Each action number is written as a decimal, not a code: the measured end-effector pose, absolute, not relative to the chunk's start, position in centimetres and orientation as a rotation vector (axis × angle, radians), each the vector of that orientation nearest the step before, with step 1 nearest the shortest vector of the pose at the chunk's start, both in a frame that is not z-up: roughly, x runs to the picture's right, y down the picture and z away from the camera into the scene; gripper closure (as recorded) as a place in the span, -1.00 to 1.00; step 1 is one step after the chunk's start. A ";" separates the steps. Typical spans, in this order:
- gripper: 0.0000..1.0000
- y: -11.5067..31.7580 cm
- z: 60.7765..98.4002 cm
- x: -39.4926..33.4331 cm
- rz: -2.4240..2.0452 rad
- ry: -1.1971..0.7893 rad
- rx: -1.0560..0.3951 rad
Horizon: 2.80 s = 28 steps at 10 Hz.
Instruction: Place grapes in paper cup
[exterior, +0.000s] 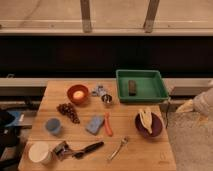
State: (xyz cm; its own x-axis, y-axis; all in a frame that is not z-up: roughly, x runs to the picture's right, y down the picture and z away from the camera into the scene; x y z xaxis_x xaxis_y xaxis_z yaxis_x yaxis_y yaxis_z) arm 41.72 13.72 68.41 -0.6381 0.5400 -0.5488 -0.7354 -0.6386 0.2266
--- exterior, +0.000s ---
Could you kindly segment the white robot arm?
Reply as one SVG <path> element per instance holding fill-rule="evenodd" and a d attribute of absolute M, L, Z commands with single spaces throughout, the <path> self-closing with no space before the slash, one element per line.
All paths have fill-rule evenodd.
<path fill-rule="evenodd" d="M 199 112 L 200 114 L 205 116 L 213 114 L 213 88 L 200 93 L 193 99 L 187 100 L 176 110 L 177 113 L 192 111 Z"/>

